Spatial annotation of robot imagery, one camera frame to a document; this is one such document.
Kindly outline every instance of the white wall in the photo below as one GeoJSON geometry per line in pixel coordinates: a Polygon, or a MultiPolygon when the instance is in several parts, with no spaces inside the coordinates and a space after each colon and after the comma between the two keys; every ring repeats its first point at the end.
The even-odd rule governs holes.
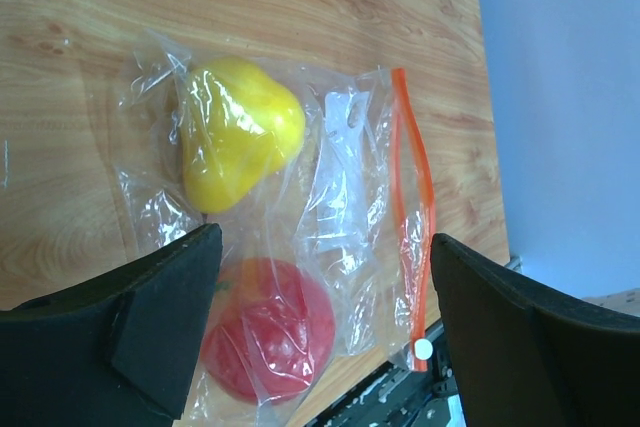
{"type": "Polygon", "coordinates": [[[480,0],[507,229],[524,272],[640,286],[640,0],[480,0]]]}

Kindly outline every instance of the yellow bell pepper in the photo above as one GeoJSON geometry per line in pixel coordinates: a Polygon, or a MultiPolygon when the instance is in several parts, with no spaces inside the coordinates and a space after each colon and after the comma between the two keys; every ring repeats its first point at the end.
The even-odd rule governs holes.
{"type": "Polygon", "coordinates": [[[221,57],[189,73],[180,126],[183,180],[201,212],[223,212],[302,148],[298,99],[257,64],[221,57]]]}

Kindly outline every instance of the wood grain surface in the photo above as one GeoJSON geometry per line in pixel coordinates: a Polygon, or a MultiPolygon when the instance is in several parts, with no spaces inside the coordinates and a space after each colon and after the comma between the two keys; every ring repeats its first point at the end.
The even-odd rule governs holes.
{"type": "MultiPolygon", "coordinates": [[[[112,81],[148,27],[350,74],[405,67],[438,230],[508,260],[477,0],[0,0],[0,308],[131,258],[108,113],[112,81]]],[[[438,317],[433,292],[428,315],[438,317]]],[[[336,360],[291,425],[383,360],[377,350],[336,360]]]]}

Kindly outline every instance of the bag zipper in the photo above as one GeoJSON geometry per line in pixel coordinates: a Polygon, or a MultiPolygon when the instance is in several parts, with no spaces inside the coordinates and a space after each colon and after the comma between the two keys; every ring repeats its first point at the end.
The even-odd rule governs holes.
{"type": "Polygon", "coordinates": [[[416,341],[424,338],[427,328],[426,307],[427,287],[431,274],[431,241],[436,229],[435,193],[431,178],[431,169],[429,168],[429,159],[409,100],[404,69],[393,69],[391,72],[391,80],[395,93],[391,129],[391,202],[400,243],[400,259],[404,270],[405,290],[409,298],[409,308],[411,310],[411,355],[408,366],[414,371],[426,372],[427,361],[420,360],[415,356],[414,345],[416,341]],[[410,249],[408,246],[411,239],[407,238],[407,215],[402,193],[400,132],[403,125],[406,127],[409,146],[415,162],[420,207],[424,218],[427,219],[422,232],[422,258],[417,268],[413,268],[413,262],[409,255],[410,249]],[[411,287],[412,284],[417,286],[417,292],[411,287]]]}

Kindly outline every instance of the plastic bag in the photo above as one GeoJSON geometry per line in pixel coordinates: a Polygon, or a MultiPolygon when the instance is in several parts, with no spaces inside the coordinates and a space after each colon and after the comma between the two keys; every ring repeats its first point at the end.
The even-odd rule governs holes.
{"type": "Polygon", "coordinates": [[[411,346],[435,208],[402,70],[351,77],[149,33],[121,80],[114,159],[138,254],[223,230],[187,425],[283,425],[333,356],[374,345],[426,370],[411,346]]]}

